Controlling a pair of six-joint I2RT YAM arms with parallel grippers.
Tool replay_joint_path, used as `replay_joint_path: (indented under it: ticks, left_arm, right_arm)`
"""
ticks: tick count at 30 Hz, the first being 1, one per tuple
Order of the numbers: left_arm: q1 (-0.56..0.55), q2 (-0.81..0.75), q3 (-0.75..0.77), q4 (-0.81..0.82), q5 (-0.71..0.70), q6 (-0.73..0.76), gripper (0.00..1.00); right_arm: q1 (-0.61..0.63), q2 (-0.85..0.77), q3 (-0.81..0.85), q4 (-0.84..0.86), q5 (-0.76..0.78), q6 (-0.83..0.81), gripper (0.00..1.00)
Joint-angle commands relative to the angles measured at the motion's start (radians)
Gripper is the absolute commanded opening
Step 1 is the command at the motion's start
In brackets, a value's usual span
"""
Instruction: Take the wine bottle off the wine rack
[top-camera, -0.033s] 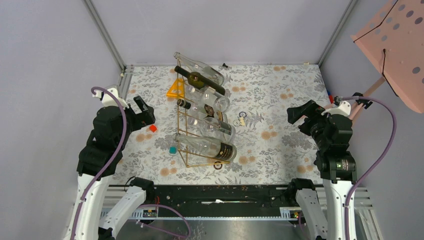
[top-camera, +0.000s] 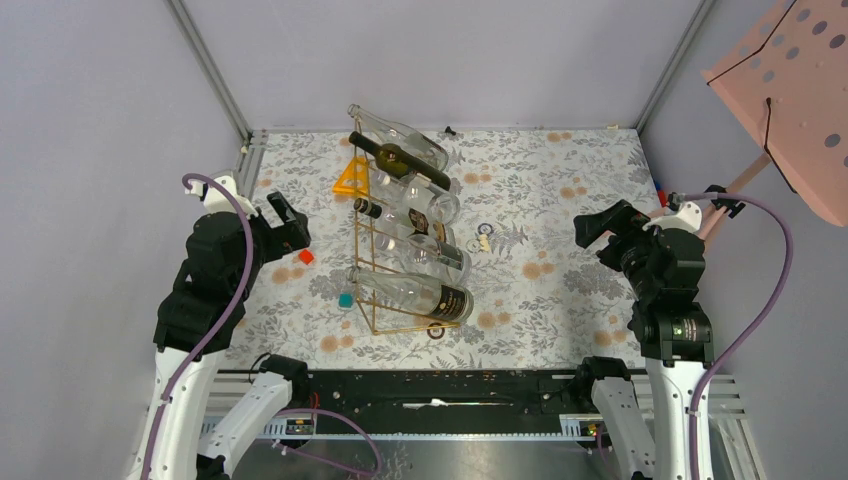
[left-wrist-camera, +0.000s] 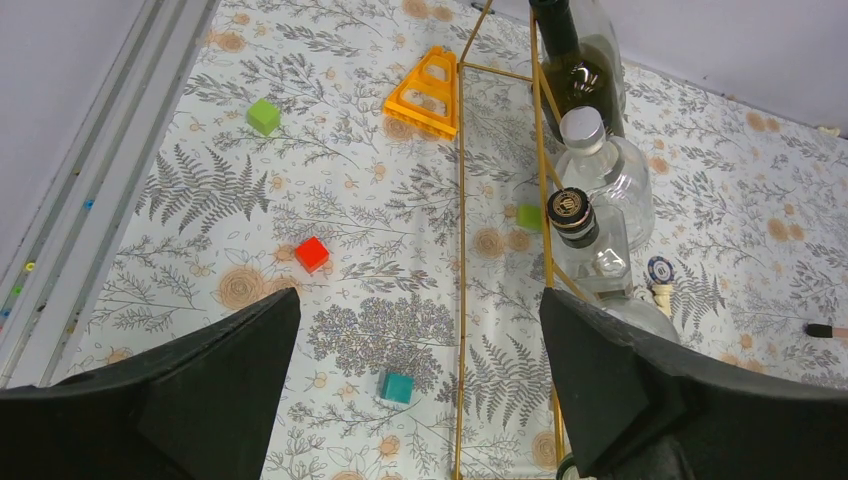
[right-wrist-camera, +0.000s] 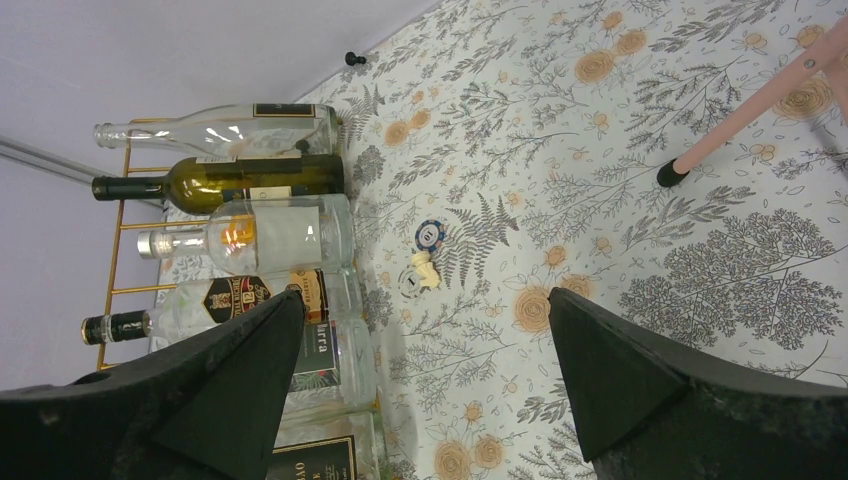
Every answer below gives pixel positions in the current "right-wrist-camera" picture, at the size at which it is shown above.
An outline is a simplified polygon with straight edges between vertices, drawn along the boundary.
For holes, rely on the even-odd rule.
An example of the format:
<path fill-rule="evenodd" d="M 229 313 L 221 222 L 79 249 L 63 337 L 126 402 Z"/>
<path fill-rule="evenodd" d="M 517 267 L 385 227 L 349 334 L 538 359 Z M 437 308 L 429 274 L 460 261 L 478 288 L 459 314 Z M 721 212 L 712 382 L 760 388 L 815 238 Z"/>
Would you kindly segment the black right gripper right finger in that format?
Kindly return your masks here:
<path fill-rule="evenodd" d="M 847 392 L 750 369 L 563 288 L 550 326 L 601 479 L 843 479 Z"/>

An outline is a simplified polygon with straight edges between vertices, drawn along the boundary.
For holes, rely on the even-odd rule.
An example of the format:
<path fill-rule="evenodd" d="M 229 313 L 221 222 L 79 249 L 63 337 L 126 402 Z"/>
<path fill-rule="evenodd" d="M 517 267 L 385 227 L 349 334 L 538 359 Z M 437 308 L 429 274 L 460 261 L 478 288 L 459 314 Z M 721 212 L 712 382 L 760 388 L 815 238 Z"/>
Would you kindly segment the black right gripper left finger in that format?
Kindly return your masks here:
<path fill-rule="evenodd" d="M 287 290 L 65 386 L 1 395 L 5 479 L 261 479 L 306 310 Z"/>

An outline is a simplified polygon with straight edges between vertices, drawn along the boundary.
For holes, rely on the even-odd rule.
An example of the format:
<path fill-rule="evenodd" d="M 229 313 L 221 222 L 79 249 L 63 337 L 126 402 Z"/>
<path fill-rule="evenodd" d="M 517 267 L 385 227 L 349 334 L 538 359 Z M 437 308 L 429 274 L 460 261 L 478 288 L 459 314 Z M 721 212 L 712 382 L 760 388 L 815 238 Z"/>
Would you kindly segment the clear whisky bottle black cap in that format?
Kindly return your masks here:
<path fill-rule="evenodd" d="M 359 317 L 362 299 L 353 270 L 292 270 L 188 281 L 169 291 L 158 306 L 88 317 L 85 344 L 108 344 L 150 336 L 170 344 L 237 317 L 286 289 L 300 293 L 312 324 Z"/>

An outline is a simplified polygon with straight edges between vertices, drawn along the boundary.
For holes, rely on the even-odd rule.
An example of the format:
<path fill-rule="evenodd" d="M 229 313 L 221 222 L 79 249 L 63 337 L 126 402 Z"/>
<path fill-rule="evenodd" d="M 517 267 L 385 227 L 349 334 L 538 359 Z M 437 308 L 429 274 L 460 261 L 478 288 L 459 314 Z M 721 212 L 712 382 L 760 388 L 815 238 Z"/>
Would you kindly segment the clear tall bottle black label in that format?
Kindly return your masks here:
<path fill-rule="evenodd" d="M 376 409 L 290 419 L 280 425 L 268 479 L 390 479 L 382 417 Z"/>

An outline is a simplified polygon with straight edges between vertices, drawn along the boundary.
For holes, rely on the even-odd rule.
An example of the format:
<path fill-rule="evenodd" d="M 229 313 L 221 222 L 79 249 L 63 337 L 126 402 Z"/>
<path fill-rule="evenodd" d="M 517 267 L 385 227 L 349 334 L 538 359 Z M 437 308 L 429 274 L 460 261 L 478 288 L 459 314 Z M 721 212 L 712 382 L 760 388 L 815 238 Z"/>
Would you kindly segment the clear bottle dark green label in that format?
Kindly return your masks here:
<path fill-rule="evenodd" d="M 375 404 L 378 375 L 360 317 L 307 325 L 282 419 L 294 421 Z"/>

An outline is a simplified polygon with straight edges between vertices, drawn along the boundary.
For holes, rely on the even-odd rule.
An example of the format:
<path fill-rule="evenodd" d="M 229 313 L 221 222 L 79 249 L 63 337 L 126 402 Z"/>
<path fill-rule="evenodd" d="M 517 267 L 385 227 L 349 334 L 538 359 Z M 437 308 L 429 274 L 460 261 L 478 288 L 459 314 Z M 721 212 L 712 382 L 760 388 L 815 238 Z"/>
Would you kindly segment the clear round silver-cap bottle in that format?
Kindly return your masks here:
<path fill-rule="evenodd" d="M 354 231 L 343 194 L 236 200 L 198 228 L 142 231 L 145 259 L 208 256 L 230 275 L 258 275 L 353 265 Z"/>

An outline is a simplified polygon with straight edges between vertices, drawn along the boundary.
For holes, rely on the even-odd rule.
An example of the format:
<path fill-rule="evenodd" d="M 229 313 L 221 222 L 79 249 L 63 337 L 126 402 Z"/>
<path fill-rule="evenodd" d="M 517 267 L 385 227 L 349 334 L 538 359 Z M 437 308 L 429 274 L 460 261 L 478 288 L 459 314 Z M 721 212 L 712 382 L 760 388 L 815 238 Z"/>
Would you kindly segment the dark green wine bottle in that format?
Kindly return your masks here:
<path fill-rule="evenodd" d="M 261 157 L 190 157 L 161 176 L 96 177 L 98 201 L 166 200 L 192 215 L 208 215 L 241 199 L 342 194 L 344 166 L 334 154 Z"/>

